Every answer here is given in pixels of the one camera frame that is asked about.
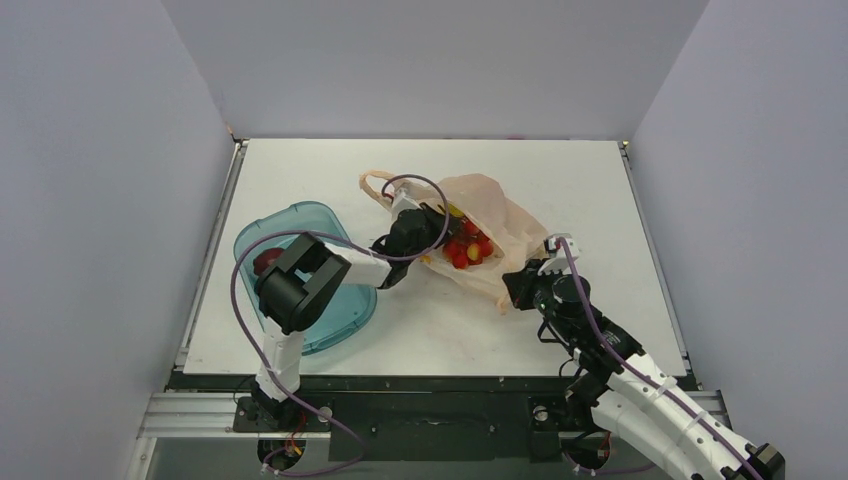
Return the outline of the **red fake fruit in bin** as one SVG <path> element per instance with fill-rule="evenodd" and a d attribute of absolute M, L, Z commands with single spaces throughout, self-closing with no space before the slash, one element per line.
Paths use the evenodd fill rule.
<path fill-rule="evenodd" d="M 261 276 L 276 262 L 284 251 L 285 249 L 281 247 L 272 247 L 262 251 L 252 261 L 253 274 L 257 277 Z"/>

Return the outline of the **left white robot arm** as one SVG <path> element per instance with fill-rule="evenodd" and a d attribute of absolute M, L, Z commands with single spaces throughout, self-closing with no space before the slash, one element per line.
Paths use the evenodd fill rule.
<path fill-rule="evenodd" d="M 304 332 L 319 320 L 340 287 L 394 287 L 413 261 L 441 247 L 459 226 L 451 214 L 421 204 L 400 211 L 389 232 L 369 248 L 303 231 L 275 259 L 263 255 L 254 292 L 269 325 L 251 392 L 260 405 L 260 418 L 275 430 L 297 420 L 299 405 L 291 395 L 300 387 Z"/>

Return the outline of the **yellow fake fruit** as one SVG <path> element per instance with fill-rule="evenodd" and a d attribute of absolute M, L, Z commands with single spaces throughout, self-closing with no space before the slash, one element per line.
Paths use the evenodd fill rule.
<path fill-rule="evenodd" d="M 449 204 L 449 205 L 448 205 L 448 213 L 449 213 L 449 214 L 450 214 L 453 218 L 456 218 L 456 219 L 458 219 L 459 221 L 464 221 L 464 220 L 466 219 L 466 215 L 465 215 L 465 213 L 464 213 L 462 210 L 460 210 L 459 208 L 457 208 L 457 207 L 456 207 L 455 205 L 453 205 L 453 204 Z"/>

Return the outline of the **teal plastic bin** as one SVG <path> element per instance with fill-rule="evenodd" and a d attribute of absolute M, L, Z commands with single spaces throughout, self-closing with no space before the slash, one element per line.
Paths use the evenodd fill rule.
<path fill-rule="evenodd" d="M 233 256 L 239 258 L 252 243 L 265 236 L 291 230 L 319 231 L 344 239 L 348 237 L 342 223 L 329 206 L 317 201 L 303 201 L 245 226 L 234 240 Z M 255 293 L 258 275 L 254 272 L 253 261 L 266 250 L 288 247 L 294 239 L 293 235 L 289 235 L 263 242 L 251 251 L 239 267 L 241 281 L 254 310 L 254 318 L 263 328 L 269 326 L 271 321 L 259 309 L 259 300 Z M 327 350 L 351 337 L 368 323 L 376 306 L 375 288 L 342 285 L 322 316 L 305 331 L 303 354 L 307 356 Z"/>

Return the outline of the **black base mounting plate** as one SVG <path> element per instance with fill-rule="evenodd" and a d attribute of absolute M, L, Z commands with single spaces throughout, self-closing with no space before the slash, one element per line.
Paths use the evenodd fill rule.
<path fill-rule="evenodd" d="M 256 433 L 258 451 L 291 462 L 324 434 L 329 458 L 346 461 L 559 461 L 592 467 L 610 456 L 607 434 L 566 398 L 568 377 L 307 376 L 300 403 L 277 405 L 256 384 L 236 401 L 233 429 Z"/>

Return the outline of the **red fake fruit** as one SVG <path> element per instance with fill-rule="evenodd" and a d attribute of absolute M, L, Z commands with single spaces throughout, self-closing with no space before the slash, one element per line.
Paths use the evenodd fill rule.
<path fill-rule="evenodd" d="M 281 247 L 272 247 L 262 251 L 252 261 L 253 274 L 257 277 L 261 276 L 276 262 L 284 251 L 285 249 Z"/>
<path fill-rule="evenodd" d="M 481 265 L 494 253 L 492 240 L 467 217 L 459 219 L 458 226 L 442 246 L 444 259 L 457 270 Z"/>

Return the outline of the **orange plastic bag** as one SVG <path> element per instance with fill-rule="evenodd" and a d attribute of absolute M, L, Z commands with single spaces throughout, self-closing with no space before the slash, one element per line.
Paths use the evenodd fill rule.
<path fill-rule="evenodd" d="M 423 262 L 459 287 L 493 301 L 500 313 L 512 307 L 502 275 L 519 271 L 528 261 L 541 261 L 543 257 L 543 243 L 549 231 L 508 198 L 496 180 L 486 175 L 446 177 L 431 185 L 425 180 L 414 181 L 410 175 L 370 170 L 359 176 L 358 183 L 360 189 L 390 215 L 393 193 L 398 188 L 407 188 L 419 205 L 442 213 L 448 213 L 449 204 L 462 210 L 492 240 L 494 255 L 481 265 L 457 270 L 442 255 L 444 243 L 424 255 Z"/>

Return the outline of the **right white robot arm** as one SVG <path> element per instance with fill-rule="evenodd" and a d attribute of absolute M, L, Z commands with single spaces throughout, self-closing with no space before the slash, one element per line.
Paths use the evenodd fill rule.
<path fill-rule="evenodd" d="M 590 284 L 542 275 L 534 259 L 502 280 L 518 310 L 535 310 L 582 369 L 565 392 L 564 413 L 578 427 L 606 430 L 673 479 L 783 479 L 786 460 L 711 415 L 665 373 L 643 346 L 589 300 Z"/>

